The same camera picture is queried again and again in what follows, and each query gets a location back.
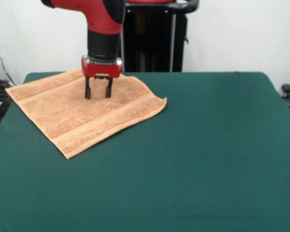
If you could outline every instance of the green table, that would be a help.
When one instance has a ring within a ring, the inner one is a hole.
[[[11,105],[0,232],[290,232],[290,110],[268,77],[137,76],[165,110],[71,160]]]

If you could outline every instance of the black knob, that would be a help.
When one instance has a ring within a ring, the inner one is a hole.
[[[283,85],[281,88],[284,91],[284,93],[290,94],[290,85],[286,84],[286,85]]]

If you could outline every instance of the black metal frame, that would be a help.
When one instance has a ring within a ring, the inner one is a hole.
[[[124,72],[181,72],[188,20],[199,0],[126,3],[119,56]]]

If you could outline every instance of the orange towel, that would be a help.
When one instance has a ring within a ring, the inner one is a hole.
[[[114,79],[105,98],[107,80],[90,79],[77,69],[6,89],[41,132],[70,159],[115,133],[161,112],[167,99],[155,96],[136,77]]]

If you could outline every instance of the white wall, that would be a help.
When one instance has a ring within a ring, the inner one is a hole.
[[[290,83],[290,0],[201,0],[188,30],[184,71],[261,71],[277,89]],[[0,0],[0,55],[18,84],[79,67],[86,33],[80,13]]]

